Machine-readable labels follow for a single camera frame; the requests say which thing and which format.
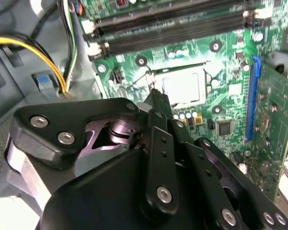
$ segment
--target black metal bracket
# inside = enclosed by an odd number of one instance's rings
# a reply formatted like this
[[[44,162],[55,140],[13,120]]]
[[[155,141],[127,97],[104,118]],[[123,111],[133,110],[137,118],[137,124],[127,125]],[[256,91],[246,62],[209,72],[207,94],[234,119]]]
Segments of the black metal bracket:
[[[53,168],[68,171],[78,157],[93,151],[116,148],[120,143],[130,144],[129,151],[105,162],[98,170],[76,179],[70,177],[71,181],[54,192],[48,201],[44,215],[47,222],[41,221],[41,226],[48,226],[49,221],[56,222],[53,226],[61,226],[51,229],[70,229],[69,226],[83,221],[91,226],[91,220],[83,216],[77,215],[74,219],[74,210],[94,210],[101,215],[101,207],[97,206],[99,200],[106,202],[109,208],[113,206],[114,210],[124,209],[132,226],[136,226],[131,211],[134,203],[126,204],[125,200],[134,197],[136,191],[136,206],[156,228],[169,229],[183,220],[188,226],[186,229],[194,229],[203,222],[207,229],[288,230],[286,216],[217,146],[206,138],[194,142],[186,126],[172,119],[167,96],[152,90],[145,102],[151,109],[141,110],[129,100],[118,98],[36,105],[16,111],[10,141],[10,145],[14,144],[14,156],[17,151],[29,154],[26,162],[34,163],[32,170],[42,167],[41,162],[45,163],[44,175]],[[40,124],[32,123],[36,116],[46,119],[46,125],[38,127]],[[62,132],[68,132],[74,140],[62,143],[59,139]],[[139,176],[137,165],[142,167]],[[24,173],[25,167],[19,168]],[[124,197],[113,195],[107,185],[111,190],[127,194]],[[84,197],[86,200],[80,207],[77,200]],[[61,219],[52,218],[49,212],[53,210],[58,210]]]
[[[94,132],[90,140],[92,146],[106,124],[116,120],[132,121],[138,115],[138,107],[124,98],[27,106],[15,112],[11,137],[21,151],[51,167],[68,168],[85,148],[86,132]],[[30,121],[35,116],[45,118],[48,125],[33,126]],[[60,142],[58,135],[62,132],[72,134],[74,142],[69,145]]]

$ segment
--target white connector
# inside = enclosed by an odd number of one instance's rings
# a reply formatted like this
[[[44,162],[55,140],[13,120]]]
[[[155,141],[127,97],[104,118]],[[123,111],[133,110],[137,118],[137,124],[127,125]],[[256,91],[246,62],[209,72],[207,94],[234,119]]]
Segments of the white connector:
[[[86,35],[93,33],[95,30],[95,23],[90,20],[81,21],[81,25]]]

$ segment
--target chip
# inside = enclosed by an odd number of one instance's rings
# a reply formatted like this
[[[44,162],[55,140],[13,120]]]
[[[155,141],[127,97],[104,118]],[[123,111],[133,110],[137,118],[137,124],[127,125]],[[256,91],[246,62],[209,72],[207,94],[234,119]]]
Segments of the chip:
[[[217,134],[219,136],[231,134],[231,121],[219,121],[217,123]]]

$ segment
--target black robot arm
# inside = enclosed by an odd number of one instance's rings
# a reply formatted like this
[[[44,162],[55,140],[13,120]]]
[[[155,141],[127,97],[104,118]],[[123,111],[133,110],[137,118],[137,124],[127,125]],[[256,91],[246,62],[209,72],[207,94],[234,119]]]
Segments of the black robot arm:
[[[20,108],[9,182],[43,210],[41,230],[288,230],[286,216],[207,138],[190,137],[167,96]],[[74,164],[129,149],[76,177]]]

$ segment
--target capacitor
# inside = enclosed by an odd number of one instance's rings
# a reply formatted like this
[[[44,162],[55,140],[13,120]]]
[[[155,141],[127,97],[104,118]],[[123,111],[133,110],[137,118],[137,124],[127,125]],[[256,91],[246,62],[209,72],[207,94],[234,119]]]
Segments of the capacitor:
[[[270,146],[271,145],[271,141],[270,141],[269,138],[265,139],[265,144],[266,144],[266,146]]]
[[[185,115],[184,114],[179,114],[179,119],[180,120],[183,120],[183,119],[185,119],[186,117],[185,117]]]
[[[168,53],[168,58],[174,59],[175,58],[175,54],[173,52],[169,52]]]
[[[189,111],[187,111],[187,112],[186,112],[186,118],[189,119],[189,118],[191,118],[191,116],[192,116],[191,113],[190,113]]]
[[[262,40],[263,40],[263,38],[264,38],[264,34],[262,33],[262,32],[256,32],[255,34],[254,34],[254,36],[253,36],[253,40],[255,41],[255,42],[261,42]]]
[[[272,104],[272,105],[270,106],[270,109],[271,109],[271,112],[272,112],[272,113],[277,112],[277,111],[278,111],[277,104]]]
[[[108,80],[109,85],[114,85],[114,81],[113,80]]]
[[[262,101],[262,100],[264,100],[264,94],[261,92],[260,94],[259,94],[259,99]]]
[[[250,66],[249,64],[246,62],[246,60],[243,60],[240,63],[241,68],[243,69],[243,71],[249,71],[250,70]]]
[[[212,89],[217,89],[219,87],[219,81],[214,79],[211,81],[211,87]]]
[[[182,51],[182,54],[183,54],[185,57],[189,56],[189,50],[188,50],[188,49],[184,49],[184,50]]]
[[[176,51],[176,56],[177,56],[178,58],[183,57],[183,52],[182,52],[180,49],[177,50],[177,51]]]
[[[192,117],[196,118],[196,117],[197,117],[197,115],[198,115],[198,114],[197,114],[197,112],[195,112],[195,111],[194,111],[194,112],[192,112]]]

